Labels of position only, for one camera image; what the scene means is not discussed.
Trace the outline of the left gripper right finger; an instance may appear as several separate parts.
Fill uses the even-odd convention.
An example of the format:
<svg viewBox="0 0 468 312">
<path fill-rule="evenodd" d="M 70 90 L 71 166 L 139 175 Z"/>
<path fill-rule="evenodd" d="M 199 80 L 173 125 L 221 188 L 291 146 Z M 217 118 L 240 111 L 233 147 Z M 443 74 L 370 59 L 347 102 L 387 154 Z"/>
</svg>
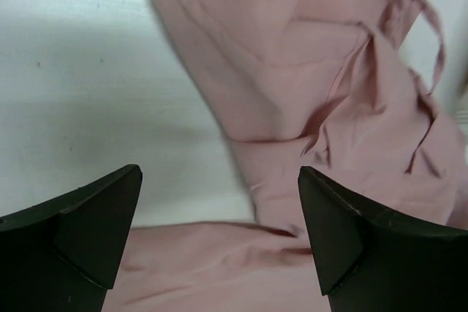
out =
<svg viewBox="0 0 468 312">
<path fill-rule="evenodd" d="M 408 216 L 311 167 L 298 177 L 309 242 L 332 311 L 465 311 L 467 231 Z"/>
</svg>

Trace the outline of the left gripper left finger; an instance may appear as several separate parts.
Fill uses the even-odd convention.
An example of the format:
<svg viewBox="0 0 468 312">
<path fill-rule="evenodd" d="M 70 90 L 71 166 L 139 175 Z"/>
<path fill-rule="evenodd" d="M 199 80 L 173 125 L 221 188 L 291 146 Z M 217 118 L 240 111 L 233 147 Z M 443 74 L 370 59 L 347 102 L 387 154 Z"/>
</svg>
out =
<svg viewBox="0 0 468 312">
<path fill-rule="evenodd" d="M 1 310 L 100 311 L 116 281 L 142 185 L 129 164 L 1 217 Z"/>
</svg>

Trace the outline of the pink trousers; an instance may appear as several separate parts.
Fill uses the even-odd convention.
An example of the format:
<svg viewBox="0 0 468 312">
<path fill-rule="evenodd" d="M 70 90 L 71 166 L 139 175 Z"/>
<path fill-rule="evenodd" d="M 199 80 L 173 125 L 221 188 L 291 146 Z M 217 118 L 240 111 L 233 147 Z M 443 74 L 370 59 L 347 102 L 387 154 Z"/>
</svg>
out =
<svg viewBox="0 0 468 312">
<path fill-rule="evenodd" d="M 130 232 L 106 311 L 332 311 L 298 188 L 311 167 L 408 216 L 467 231 L 465 142 L 399 56 L 428 0 L 154 0 L 220 122 L 253 224 Z"/>
</svg>

